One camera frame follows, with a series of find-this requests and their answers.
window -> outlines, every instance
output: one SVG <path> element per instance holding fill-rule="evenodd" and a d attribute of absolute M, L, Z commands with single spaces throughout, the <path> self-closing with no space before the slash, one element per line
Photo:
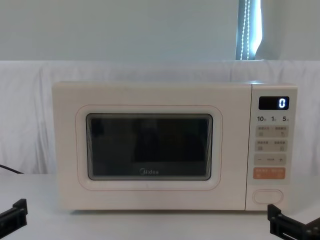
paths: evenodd
<path fill-rule="evenodd" d="M 90 113 L 88 175 L 92 180 L 207 180 L 209 114 Z"/>
<path fill-rule="evenodd" d="M 261 0 L 239 0 L 235 59 L 254 60 L 261 40 Z"/>

button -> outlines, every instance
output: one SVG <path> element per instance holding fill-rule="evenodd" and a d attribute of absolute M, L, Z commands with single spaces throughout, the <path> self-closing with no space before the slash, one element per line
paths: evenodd
<path fill-rule="evenodd" d="M 286 138 L 289 126 L 286 125 L 259 125 L 256 126 L 255 136 L 261 138 Z"/>
<path fill-rule="evenodd" d="M 287 156 L 285 154 L 255 154 L 254 155 L 254 165 L 274 165 L 274 166 L 284 166 L 286 165 Z"/>
<path fill-rule="evenodd" d="M 285 167 L 255 167 L 253 169 L 254 179 L 285 179 Z"/>
<path fill-rule="evenodd" d="M 285 152 L 288 148 L 287 140 L 259 139 L 255 141 L 256 152 Z"/>
<path fill-rule="evenodd" d="M 253 201 L 258 204 L 277 204 L 282 201 L 284 195 L 279 190 L 257 190 L 252 195 Z"/>

microwave oven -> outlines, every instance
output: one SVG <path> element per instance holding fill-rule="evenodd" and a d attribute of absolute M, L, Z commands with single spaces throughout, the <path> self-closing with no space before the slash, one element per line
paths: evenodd
<path fill-rule="evenodd" d="M 58 82 L 61 206 L 286 208 L 297 91 L 250 82 Z"/>

white table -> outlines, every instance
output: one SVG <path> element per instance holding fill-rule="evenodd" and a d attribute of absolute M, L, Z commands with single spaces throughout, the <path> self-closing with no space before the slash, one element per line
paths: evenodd
<path fill-rule="evenodd" d="M 320 217 L 320 178 L 297 182 L 296 210 L 283 214 L 306 224 Z M 0 191 L 0 212 L 21 198 L 28 206 L 27 226 L 5 240 L 280 239 L 269 233 L 266 212 L 65 211 L 55 175 L 0 175 Z"/>

control panel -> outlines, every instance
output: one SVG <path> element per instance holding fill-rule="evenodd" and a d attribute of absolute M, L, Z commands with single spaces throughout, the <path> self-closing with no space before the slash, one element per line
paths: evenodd
<path fill-rule="evenodd" d="M 252 85 L 247 200 L 258 206 L 282 201 L 290 182 L 296 101 L 293 85 Z"/>

